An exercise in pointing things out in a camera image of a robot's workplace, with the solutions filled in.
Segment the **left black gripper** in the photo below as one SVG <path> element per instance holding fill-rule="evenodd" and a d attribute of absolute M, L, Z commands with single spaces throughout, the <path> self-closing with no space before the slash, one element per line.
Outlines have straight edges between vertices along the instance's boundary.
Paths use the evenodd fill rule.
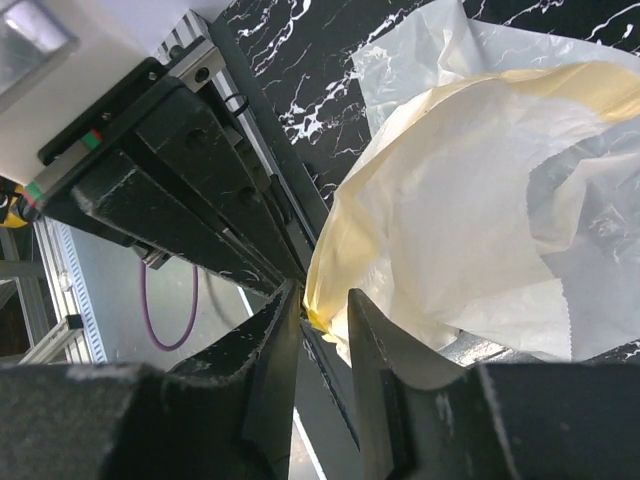
<path fill-rule="evenodd" d="M 38 151 L 45 170 L 37 176 L 37 211 L 51 216 L 54 204 L 69 196 L 89 165 L 84 157 L 140 123 L 137 138 L 166 169 L 170 191 L 187 208 L 141 169 L 124 164 L 97 168 L 78 181 L 72 192 L 81 210 L 138 241 L 270 296 L 282 278 L 300 280 L 303 271 L 282 222 L 223 129 L 238 132 L 240 127 L 212 86 L 218 71 L 213 60 L 202 57 L 176 57 L 166 65 L 152 57 L 143 60 Z M 203 91 L 205 102 L 194 94 L 166 97 L 176 86 Z"/>

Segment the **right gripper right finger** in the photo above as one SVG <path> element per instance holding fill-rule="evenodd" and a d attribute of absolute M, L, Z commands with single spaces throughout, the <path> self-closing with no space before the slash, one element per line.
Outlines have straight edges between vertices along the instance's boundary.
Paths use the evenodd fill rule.
<path fill-rule="evenodd" d="M 635 479 L 639 347 L 579 363 L 460 366 L 348 295 L 368 479 Z"/>

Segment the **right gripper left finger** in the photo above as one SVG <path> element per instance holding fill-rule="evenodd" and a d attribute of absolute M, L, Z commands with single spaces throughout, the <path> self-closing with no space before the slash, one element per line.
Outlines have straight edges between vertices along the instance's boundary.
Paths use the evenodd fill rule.
<path fill-rule="evenodd" d="M 300 343 L 295 284 L 169 371 L 1 371 L 5 479 L 284 479 Z"/>

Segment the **cream translucent trash bag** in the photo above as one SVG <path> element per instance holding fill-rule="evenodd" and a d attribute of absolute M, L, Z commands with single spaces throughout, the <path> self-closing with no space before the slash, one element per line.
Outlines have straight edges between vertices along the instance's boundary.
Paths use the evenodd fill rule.
<path fill-rule="evenodd" d="M 304 293 L 341 357 L 352 289 L 463 364 L 638 343 L 637 55 L 436 1 L 352 61 L 371 141 Z"/>

